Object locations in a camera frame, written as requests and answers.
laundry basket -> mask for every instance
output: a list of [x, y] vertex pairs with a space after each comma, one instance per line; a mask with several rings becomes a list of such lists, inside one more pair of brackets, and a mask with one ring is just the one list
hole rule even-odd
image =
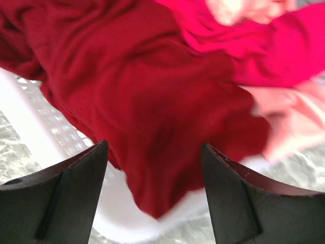
[[[3, 69], [0, 69], [0, 110], [42, 168], [92, 145], [46, 101], [37, 81], [22, 79]], [[259, 161], [257, 164], [251, 161], [248, 166], [257, 171], [264, 168]], [[157, 221], [137, 208], [124, 173], [108, 164], [93, 227], [114, 242], [144, 242], [207, 208], [205, 191], [191, 192]]]

gray speckled surface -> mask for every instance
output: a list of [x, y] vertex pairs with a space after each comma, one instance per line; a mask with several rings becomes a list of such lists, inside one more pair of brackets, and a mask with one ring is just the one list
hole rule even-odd
[[[28, 148], [6, 117], [0, 112], [0, 184], [40, 170]], [[297, 152], [271, 168], [266, 175], [290, 185], [325, 192], [325, 144]], [[112, 243], [94, 230], [89, 244]], [[215, 243], [208, 212], [174, 228], [151, 244], [213, 244]]]

floor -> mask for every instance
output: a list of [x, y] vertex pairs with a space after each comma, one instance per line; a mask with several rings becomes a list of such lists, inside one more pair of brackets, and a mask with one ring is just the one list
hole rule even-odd
[[[39, 165], [0, 111], [0, 184], [40, 170]], [[325, 192], [325, 143], [283, 160], [266, 175], [290, 185]], [[92, 231], [89, 244], [112, 244]], [[209, 213], [193, 217], [151, 244], [214, 244]]]

marble surface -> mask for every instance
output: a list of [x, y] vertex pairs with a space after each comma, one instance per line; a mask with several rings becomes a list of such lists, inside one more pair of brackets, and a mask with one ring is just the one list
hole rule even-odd
[[[28, 148], [0, 111], [0, 184], [40, 170]], [[290, 185], [325, 192], [325, 143], [283, 160], [266, 175]], [[194, 216], [150, 244], [213, 244], [211, 220], [206, 211]], [[112, 244], [92, 231], [89, 244]]]

red cloth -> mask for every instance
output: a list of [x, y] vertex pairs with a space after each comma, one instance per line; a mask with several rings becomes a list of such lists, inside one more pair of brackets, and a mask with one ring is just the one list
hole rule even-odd
[[233, 57], [237, 84], [293, 87], [325, 69], [325, 3], [286, 13], [269, 24], [244, 20], [222, 26], [206, 0], [157, 1], [173, 11], [194, 50], [224, 50]]
[[43, 82], [46, 98], [127, 175], [159, 218], [204, 186], [202, 143], [234, 160], [259, 154], [269, 124], [231, 84], [221, 52], [190, 53], [154, 0], [1, 0], [0, 66]]

